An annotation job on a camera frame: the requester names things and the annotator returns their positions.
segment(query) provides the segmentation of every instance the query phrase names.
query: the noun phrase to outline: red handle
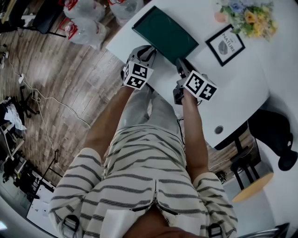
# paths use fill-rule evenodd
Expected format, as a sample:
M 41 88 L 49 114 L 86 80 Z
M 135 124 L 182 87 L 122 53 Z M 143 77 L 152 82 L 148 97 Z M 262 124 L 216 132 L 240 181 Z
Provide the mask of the red handle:
M 111 0 L 108 0 L 108 2 L 109 2 L 110 5 L 114 5 L 114 4 L 116 4 L 116 3 L 119 3 L 119 4 L 120 4 L 120 3 L 123 3 L 123 2 L 125 2 L 125 1 L 126 1 L 126 0 L 117 0 L 115 3 L 112 3 Z
M 64 20 L 59 25 L 60 30 L 65 31 L 65 29 L 62 28 L 62 26 L 64 25 L 64 23 L 66 21 L 69 21 L 69 22 L 73 23 L 72 29 L 69 31 L 69 36 L 68 36 L 68 39 L 71 39 L 74 36 L 74 34 L 78 31 L 78 27 L 74 24 L 74 22 L 71 19 L 66 17 L 66 18 L 64 18 Z
M 58 4 L 67 7 L 70 11 L 76 5 L 77 2 L 78 0 L 71 0 L 69 4 L 65 5 L 64 0 L 59 0 Z

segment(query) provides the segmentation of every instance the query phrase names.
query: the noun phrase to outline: table hole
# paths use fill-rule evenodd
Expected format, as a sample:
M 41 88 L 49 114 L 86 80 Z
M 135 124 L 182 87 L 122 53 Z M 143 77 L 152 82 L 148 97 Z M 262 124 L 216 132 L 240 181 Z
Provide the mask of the table hole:
M 214 132 L 216 135 L 219 135 L 220 133 L 222 133 L 224 130 L 223 126 L 218 126 L 217 128 L 215 128 Z

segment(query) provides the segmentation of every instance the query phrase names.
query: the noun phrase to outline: blue flower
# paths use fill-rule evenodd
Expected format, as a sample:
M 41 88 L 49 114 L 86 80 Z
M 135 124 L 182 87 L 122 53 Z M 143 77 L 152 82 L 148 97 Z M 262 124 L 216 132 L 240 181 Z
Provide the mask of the blue flower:
M 235 13 L 242 13 L 245 9 L 240 0 L 230 0 L 229 6 Z
M 247 7 L 252 6 L 254 4 L 253 0 L 241 0 L 241 2 L 244 6 Z

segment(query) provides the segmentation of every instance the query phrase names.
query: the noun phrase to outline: wooden floor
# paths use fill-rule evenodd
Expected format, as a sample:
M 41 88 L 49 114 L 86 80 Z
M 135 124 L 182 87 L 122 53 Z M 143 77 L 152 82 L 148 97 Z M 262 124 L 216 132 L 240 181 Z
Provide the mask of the wooden floor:
M 38 9 L 40 1 L 36 0 L 34 3 Z M 63 15 L 59 17 L 52 31 L 57 31 L 63 18 Z M 122 83 L 120 68 L 123 63 L 105 49 L 120 28 L 111 13 L 108 13 L 102 22 L 110 28 L 110 34 L 102 50 L 76 45 L 65 38 L 50 34 L 42 35 L 29 30 L 3 33 L 0 36 L 0 43 L 7 44 L 12 65 L 17 73 L 25 74 L 29 85 L 37 88 L 45 97 L 55 97 L 72 107 L 81 119 L 91 125 Z M 5 68 L 0 70 L 0 100 L 6 96 L 17 96 L 20 100 L 18 78 L 6 60 Z M 30 106 L 38 110 L 35 101 L 30 100 Z M 41 98 L 40 107 L 54 149 L 60 151 L 58 164 L 66 170 L 74 156 L 82 149 L 89 127 L 53 99 Z M 27 130 L 22 150 L 26 159 L 36 165 L 40 173 L 44 173 L 54 155 L 41 116 L 26 118 L 25 126 Z M 243 146 L 252 147 L 253 139 L 249 132 L 241 137 L 241 141 Z M 210 167 L 235 154 L 234 145 L 220 152 L 209 147 Z M 229 167 L 230 162 L 227 161 L 211 170 L 224 170 L 230 174 Z M 54 165 L 53 168 L 63 175 L 58 166 Z M 60 177 L 49 171 L 47 179 L 57 184 Z

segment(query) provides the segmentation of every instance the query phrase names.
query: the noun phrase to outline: striped shirt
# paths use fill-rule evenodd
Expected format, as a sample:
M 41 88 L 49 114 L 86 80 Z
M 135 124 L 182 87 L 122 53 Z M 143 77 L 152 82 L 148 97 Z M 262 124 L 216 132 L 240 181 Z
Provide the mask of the striped shirt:
M 79 210 L 82 237 L 109 237 L 109 229 L 130 222 L 129 228 L 155 204 L 169 226 L 208 236 L 217 223 L 224 238 L 236 237 L 237 218 L 216 175 L 204 173 L 192 183 L 185 167 L 179 136 L 148 124 L 125 127 L 104 166 L 90 148 L 76 156 L 54 191 L 50 219 L 61 234 L 65 217 Z

